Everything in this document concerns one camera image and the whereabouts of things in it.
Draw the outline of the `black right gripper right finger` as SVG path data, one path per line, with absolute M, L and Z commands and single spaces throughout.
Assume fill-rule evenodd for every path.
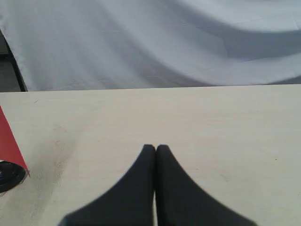
M 159 226 L 254 226 L 200 188 L 169 146 L 156 150 L 155 193 Z

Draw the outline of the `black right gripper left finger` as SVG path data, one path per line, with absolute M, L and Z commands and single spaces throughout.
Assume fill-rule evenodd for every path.
M 155 147 L 144 145 L 125 175 L 107 192 L 67 214 L 61 226 L 153 225 Z

